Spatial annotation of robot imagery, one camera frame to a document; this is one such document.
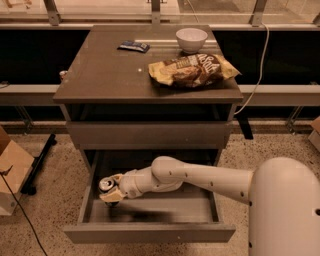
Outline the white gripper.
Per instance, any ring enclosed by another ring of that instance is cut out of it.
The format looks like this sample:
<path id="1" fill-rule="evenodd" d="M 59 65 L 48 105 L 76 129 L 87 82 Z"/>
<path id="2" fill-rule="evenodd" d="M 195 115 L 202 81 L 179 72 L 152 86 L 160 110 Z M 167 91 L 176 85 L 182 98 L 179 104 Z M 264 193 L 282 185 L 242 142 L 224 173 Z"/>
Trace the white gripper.
<path id="1" fill-rule="evenodd" d="M 111 178 L 119 183 L 107 193 L 100 194 L 101 200 L 107 203 L 119 202 L 125 198 L 140 197 L 150 191 L 150 169 L 132 170 L 123 174 L 114 174 Z"/>

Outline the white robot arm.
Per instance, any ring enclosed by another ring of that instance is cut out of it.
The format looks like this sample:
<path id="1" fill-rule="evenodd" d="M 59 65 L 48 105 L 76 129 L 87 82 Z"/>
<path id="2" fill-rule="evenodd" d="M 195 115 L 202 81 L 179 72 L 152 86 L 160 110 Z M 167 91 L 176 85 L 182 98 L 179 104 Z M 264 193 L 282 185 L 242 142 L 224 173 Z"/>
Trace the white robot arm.
<path id="1" fill-rule="evenodd" d="M 249 206 L 249 256 L 320 256 L 320 181 L 291 158 L 272 158 L 249 171 L 160 156 L 149 167 L 102 178 L 100 199 L 119 202 L 184 183 Z"/>

